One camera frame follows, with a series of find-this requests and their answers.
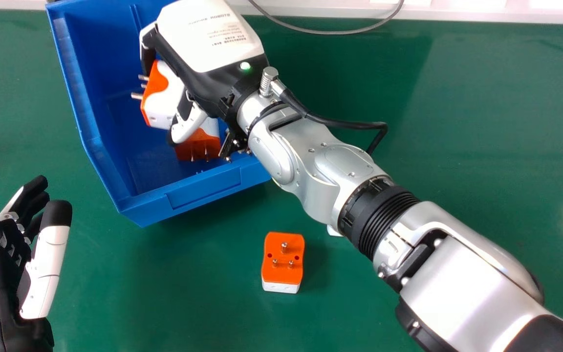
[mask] orange and white plug adapter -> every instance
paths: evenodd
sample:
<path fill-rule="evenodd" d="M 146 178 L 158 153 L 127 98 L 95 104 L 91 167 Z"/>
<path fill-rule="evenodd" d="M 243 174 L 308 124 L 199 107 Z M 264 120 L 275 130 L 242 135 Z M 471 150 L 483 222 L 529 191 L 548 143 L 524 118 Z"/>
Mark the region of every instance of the orange and white plug adapter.
<path fill-rule="evenodd" d="M 189 116 L 179 115 L 181 100 L 187 99 L 185 86 L 166 62 L 156 60 L 149 77 L 139 78 L 144 81 L 141 86 L 145 91 L 131 96 L 141 101 L 140 111 L 149 127 L 170 130 L 178 160 L 218 158 L 221 140 L 217 119 L 208 117 L 195 102 L 186 102 L 192 105 L 187 110 Z"/>
<path fill-rule="evenodd" d="M 264 239 L 262 288 L 270 292 L 299 292 L 304 251 L 305 240 L 300 234 L 268 232 Z"/>

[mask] blue plastic bin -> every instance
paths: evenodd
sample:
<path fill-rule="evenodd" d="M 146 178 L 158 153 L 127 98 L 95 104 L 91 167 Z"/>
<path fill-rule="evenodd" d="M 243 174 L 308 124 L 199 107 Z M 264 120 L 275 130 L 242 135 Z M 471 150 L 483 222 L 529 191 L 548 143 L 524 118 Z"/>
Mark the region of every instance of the blue plastic bin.
<path fill-rule="evenodd" d="M 69 0 L 47 5 L 82 144 L 116 209 L 139 226 L 270 179 L 256 158 L 179 162 L 166 131 L 145 125 L 139 30 L 170 0 Z M 225 124 L 219 121 L 221 139 Z"/>

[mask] green table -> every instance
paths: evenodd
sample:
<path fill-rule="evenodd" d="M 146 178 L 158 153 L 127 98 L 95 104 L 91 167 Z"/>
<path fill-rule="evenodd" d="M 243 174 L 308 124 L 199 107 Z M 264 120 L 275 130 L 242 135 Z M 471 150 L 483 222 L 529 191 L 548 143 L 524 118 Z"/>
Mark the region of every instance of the green table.
<path fill-rule="evenodd" d="M 250 22 L 306 105 L 387 120 L 377 162 L 512 252 L 563 316 L 563 26 L 394 21 L 325 38 Z M 49 316 L 58 351 L 419 350 L 371 263 L 272 182 L 145 229 L 120 216 L 81 147 L 45 14 L 0 12 L 0 208 L 38 173 L 74 206 Z M 306 238 L 296 296 L 261 289 L 271 230 Z"/>

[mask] screw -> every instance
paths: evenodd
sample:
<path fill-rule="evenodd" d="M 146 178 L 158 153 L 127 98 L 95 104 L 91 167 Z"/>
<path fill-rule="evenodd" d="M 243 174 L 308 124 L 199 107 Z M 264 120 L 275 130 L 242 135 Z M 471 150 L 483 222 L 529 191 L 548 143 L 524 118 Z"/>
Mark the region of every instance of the screw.
<path fill-rule="evenodd" d="M 264 67 L 262 70 L 262 79 L 260 80 L 260 95 L 263 98 L 270 98 L 273 95 L 271 81 L 276 80 L 279 74 L 279 71 L 277 71 L 275 67 Z"/>

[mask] gray cable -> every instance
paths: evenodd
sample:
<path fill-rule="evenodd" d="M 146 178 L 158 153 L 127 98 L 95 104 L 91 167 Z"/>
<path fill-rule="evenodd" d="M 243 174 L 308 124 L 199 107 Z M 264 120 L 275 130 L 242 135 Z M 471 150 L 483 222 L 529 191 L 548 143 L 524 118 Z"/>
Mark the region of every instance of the gray cable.
<path fill-rule="evenodd" d="M 307 29 L 307 28 L 297 27 L 297 26 L 293 26 L 292 24 L 282 22 L 282 21 L 278 20 L 277 18 L 274 18 L 273 16 L 271 16 L 271 14 L 266 12 L 262 7 L 260 7 L 260 5 L 256 4 L 255 0 L 247 0 L 247 1 L 251 5 L 253 5 L 253 7 L 255 7 L 255 9 L 260 11 L 260 13 L 262 13 L 266 18 L 268 18 L 272 22 L 279 24 L 280 26 L 286 27 L 288 29 L 292 29 L 293 31 L 299 31 L 299 32 L 308 33 L 308 34 L 320 34 L 320 35 L 324 35 L 324 36 L 344 36 L 344 35 L 347 35 L 347 34 L 364 33 L 364 32 L 368 32 L 368 31 L 371 31 L 373 29 L 376 29 L 377 27 L 384 25 L 389 20 L 392 20 L 392 18 L 394 16 L 397 16 L 398 12 L 401 11 L 401 7 L 403 7 L 403 2 L 404 2 L 404 0 L 398 0 L 397 7 L 395 7 L 394 11 L 391 14 L 389 14 L 388 17 L 386 17 L 383 20 L 381 20 L 381 21 L 379 21 L 375 24 L 372 24 L 370 26 L 358 28 L 358 29 L 351 29 L 350 31 L 317 31 L 315 29 Z"/>

